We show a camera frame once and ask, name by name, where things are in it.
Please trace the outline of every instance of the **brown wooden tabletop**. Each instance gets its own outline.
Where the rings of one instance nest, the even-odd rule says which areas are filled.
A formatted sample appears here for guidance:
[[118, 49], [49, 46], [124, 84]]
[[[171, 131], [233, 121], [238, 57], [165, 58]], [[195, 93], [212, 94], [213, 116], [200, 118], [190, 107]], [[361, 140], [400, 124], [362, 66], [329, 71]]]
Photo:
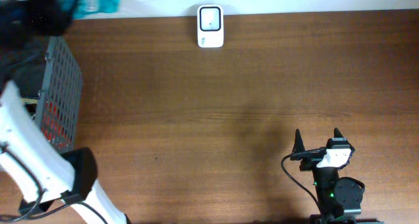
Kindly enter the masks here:
[[[65, 38], [84, 77], [76, 147], [133, 223], [316, 214], [280, 160], [296, 128], [313, 149], [334, 127], [356, 149], [340, 175], [367, 186], [360, 217], [417, 223], [419, 10], [226, 16], [216, 49], [196, 44], [196, 18], [76, 21]], [[0, 179], [15, 214], [21, 194]], [[84, 222], [66, 209], [32, 223]]]

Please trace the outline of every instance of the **transparent teal package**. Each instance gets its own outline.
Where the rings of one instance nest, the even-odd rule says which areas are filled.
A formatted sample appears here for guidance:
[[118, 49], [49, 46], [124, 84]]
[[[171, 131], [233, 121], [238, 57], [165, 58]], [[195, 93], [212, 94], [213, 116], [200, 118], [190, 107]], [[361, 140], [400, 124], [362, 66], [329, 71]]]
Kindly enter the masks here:
[[[68, 10], [74, 0], [58, 0], [63, 10]], [[79, 0], [73, 18], [83, 18], [88, 14], [99, 12], [112, 13], [118, 11], [119, 0]]]

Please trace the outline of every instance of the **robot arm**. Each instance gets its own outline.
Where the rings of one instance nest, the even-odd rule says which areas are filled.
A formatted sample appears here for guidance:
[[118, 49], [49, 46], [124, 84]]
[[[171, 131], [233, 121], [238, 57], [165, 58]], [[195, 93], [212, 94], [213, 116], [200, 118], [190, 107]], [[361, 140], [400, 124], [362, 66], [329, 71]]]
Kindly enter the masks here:
[[24, 109], [12, 81], [0, 95], [0, 143], [0, 165], [24, 196], [22, 215], [30, 210], [28, 217], [43, 213], [54, 200], [61, 199], [87, 223], [130, 223], [101, 188], [92, 152], [87, 148], [61, 156], [55, 152]]

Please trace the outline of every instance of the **wood grain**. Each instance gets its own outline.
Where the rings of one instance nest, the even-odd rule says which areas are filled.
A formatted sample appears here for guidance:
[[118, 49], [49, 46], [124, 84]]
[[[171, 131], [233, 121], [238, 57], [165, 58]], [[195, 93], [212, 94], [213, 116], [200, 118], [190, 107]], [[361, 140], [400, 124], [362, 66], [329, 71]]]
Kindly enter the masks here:
[[[419, 10], [225, 17], [201, 49], [194, 18], [76, 21], [84, 77], [77, 147], [133, 223], [248, 223], [316, 214], [280, 169], [338, 127], [356, 148], [341, 176], [367, 186], [361, 217], [419, 219]], [[313, 189], [312, 175], [286, 166]], [[0, 174], [0, 210], [18, 188]], [[71, 209], [34, 223], [83, 223]]]

